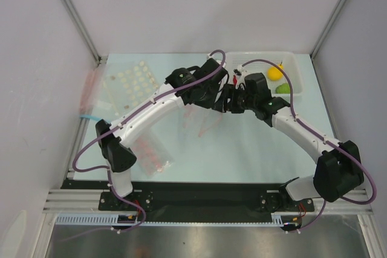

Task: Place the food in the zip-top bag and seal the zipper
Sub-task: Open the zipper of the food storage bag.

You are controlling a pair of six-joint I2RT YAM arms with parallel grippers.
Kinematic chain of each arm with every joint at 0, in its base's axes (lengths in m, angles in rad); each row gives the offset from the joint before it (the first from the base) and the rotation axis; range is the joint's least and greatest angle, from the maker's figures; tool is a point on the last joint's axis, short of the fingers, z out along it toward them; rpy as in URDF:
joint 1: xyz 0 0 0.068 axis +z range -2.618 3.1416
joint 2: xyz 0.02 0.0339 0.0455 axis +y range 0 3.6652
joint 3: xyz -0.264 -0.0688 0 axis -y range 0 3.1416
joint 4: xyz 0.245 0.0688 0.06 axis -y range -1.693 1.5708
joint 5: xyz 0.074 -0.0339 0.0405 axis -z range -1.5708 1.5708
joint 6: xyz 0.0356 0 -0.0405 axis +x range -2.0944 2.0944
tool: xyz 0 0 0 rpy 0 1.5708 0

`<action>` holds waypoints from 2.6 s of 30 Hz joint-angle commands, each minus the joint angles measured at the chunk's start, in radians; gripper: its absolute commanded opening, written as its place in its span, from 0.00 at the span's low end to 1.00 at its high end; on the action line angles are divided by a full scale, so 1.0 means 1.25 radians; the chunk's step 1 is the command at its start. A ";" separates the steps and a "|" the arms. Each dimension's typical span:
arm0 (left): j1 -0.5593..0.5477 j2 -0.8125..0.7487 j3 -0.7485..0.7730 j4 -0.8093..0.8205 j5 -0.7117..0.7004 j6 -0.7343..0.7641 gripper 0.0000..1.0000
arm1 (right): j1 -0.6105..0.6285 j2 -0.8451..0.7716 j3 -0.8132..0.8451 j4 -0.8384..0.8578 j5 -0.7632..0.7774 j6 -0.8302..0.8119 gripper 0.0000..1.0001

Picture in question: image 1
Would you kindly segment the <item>red toy chili pepper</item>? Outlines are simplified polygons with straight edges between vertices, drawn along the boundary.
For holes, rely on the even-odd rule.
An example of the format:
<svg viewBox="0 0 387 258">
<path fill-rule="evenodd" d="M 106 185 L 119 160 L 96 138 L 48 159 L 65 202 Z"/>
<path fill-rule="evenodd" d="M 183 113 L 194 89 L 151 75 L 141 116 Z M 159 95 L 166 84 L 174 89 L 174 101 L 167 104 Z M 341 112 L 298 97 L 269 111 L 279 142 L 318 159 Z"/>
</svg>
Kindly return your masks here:
<svg viewBox="0 0 387 258">
<path fill-rule="evenodd" d="M 233 85 L 236 86 L 237 83 L 238 83 L 238 78 L 236 75 L 233 75 Z"/>
</svg>

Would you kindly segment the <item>clear strawberry zip bag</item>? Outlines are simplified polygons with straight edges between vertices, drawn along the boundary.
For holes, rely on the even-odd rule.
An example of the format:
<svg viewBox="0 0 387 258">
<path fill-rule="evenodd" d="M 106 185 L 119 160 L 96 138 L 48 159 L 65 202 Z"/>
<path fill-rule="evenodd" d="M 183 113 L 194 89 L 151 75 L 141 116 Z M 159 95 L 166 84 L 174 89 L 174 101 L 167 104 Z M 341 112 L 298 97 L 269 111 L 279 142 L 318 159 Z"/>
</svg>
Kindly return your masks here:
<svg viewBox="0 0 387 258">
<path fill-rule="evenodd" d="M 187 105 L 183 110 L 181 124 L 184 133 L 201 138 L 217 127 L 222 119 L 223 115 L 220 112 Z"/>
</svg>

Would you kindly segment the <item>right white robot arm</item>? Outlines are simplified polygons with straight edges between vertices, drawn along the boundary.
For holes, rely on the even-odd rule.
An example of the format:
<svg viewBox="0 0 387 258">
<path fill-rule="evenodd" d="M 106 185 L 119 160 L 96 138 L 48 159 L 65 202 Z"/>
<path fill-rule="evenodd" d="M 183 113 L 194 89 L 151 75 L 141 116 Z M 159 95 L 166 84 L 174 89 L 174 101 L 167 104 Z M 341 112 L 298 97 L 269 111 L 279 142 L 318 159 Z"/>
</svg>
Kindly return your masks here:
<svg viewBox="0 0 387 258">
<path fill-rule="evenodd" d="M 291 104 L 273 97 L 263 74 L 254 73 L 241 87 L 224 85 L 220 96 L 224 112 L 252 111 L 256 118 L 282 132 L 300 146 L 316 163 L 315 173 L 285 183 L 279 204 L 294 210 L 301 200 L 323 198 L 334 202 L 364 182 L 359 149 L 352 141 L 340 142 L 312 128 L 299 118 Z"/>
</svg>

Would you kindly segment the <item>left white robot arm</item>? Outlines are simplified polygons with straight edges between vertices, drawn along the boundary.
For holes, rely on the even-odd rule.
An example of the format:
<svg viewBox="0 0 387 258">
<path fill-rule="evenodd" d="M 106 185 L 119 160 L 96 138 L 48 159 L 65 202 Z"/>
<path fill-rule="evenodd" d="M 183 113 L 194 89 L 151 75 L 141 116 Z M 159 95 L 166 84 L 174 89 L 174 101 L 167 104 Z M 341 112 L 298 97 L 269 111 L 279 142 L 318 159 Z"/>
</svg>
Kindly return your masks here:
<svg viewBox="0 0 387 258">
<path fill-rule="evenodd" d="M 201 67 L 178 68 L 166 77 L 151 97 L 128 115 L 96 124 L 98 144 L 109 168 L 109 183 L 115 192 L 112 203 L 121 210 L 133 203 L 131 167 L 137 157 L 130 146 L 145 131 L 170 112 L 189 104 L 211 108 L 227 75 L 226 63 L 210 57 Z"/>
</svg>

